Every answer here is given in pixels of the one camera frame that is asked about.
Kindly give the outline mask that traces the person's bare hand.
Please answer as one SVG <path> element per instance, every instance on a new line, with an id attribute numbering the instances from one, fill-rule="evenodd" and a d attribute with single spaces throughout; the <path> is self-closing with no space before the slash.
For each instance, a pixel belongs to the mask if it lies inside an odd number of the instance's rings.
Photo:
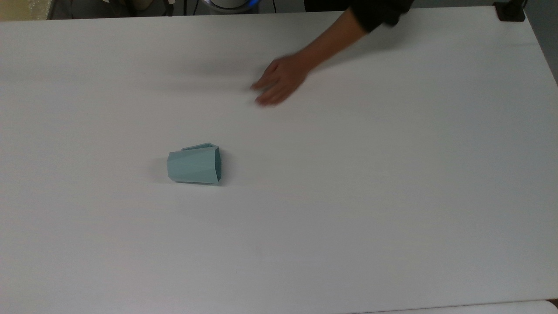
<path id="1" fill-rule="evenodd" d="M 260 91 L 255 102 L 260 106 L 279 105 L 305 82 L 313 66 L 295 54 L 273 60 L 251 89 Z"/>

